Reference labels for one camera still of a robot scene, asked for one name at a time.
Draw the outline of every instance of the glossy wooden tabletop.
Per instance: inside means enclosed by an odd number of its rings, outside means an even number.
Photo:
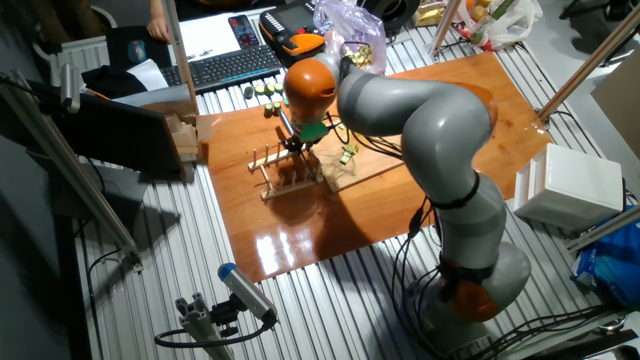
[[[551,142],[492,53],[393,77],[467,83],[492,92],[498,102],[498,123],[473,166],[496,182],[505,199],[513,197],[515,173]],[[236,263],[251,280],[269,278],[408,231],[409,219],[424,193],[405,166],[337,194],[321,184],[263,202],[264,178],[260,171],[250,173],[247,164],[253,161],[253,149],[264,153],[265,144],[275,147],[276,129],[282,126],[279,118],[265,119],[263,112],[257,107],[221,114],[205,144]]]

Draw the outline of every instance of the smartphone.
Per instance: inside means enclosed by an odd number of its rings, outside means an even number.
[[[251,27],[251,23],[246,15],[230,17],[229,25],[231,25],[231,29],[241,49],[260,45],[256,33],[253,31],[253,27]]]

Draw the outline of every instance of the monitor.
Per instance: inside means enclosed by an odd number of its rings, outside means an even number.
[[[60,101],[60,88],[33,81],[29,86],[42,97]],[[26,147],[38,146],[15,115],[8,118],[10,112],[0,97],[0,134]],[[82,94],[76,114],[51,117],[77,155],[138,170],[156,180],[181,180],[180,156],[160,113]]]

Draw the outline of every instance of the mouse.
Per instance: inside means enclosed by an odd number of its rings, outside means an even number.
[[[144,41],[133,40],[128,46],[129,61],[134,64],[139,64],[147,60],[147,53],[144,50]]]

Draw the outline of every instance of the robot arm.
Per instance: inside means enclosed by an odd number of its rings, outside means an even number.
[[[438,217],[439,311],[448,308],[468,322],[494,317],[520,293],[530,265],[519,249],[501,243],[502,194],[471,167],[497,120],[491,94],[469,85],[387,78],[342,65],[319,54],[290,68],[285,92],[294,126],[321,121],[337,97],[340,119],[349,129],[368,136],[401,134],[405,164]]]

